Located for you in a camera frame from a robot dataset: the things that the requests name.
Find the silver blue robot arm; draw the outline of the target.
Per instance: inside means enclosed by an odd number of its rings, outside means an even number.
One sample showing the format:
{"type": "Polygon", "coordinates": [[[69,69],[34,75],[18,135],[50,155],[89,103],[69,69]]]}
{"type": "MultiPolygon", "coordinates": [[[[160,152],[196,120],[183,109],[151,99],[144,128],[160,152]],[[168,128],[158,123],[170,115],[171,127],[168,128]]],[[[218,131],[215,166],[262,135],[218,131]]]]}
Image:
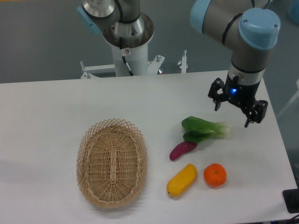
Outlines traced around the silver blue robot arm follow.
{"type": "MultiPolygon", "coordinates": [[[[233,51],[225,81],[216,79],[208,96],[219,109],[229,102],[241,109],[247,123],[260,123],[268,103],[255,95],[280,30],[280,19],[267,9],[267,0],[198,0],[190,24],[233,51]]],[[[154,34],[150,17],[138,0],[85,0],[77,13],[94,34],[111,46],[118,77],[155,75],[158,61],[148,62],[148,43],[154,34]]]]}

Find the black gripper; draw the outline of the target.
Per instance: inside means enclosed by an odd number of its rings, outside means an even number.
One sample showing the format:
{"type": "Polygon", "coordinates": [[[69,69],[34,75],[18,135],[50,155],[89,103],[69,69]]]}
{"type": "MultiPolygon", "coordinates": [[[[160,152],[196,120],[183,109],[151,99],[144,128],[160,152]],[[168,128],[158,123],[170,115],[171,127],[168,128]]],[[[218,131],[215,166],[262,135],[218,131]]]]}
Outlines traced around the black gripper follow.
{"type": "Polygon", "coordinates": [[[247,128],[250,123],[260,124],[264,119],[268,107],[266,100],[256,101],[255,95],[260,82],[254,85],[242,85],[235,83],[232,78],[227,75],[225,84],[220,78],[216,78],[211,84],[208,97],[215,104],[215,111],[218,111],[222,102],[229,103],[244,110],[246,122],[244,127],[247,128]]]}

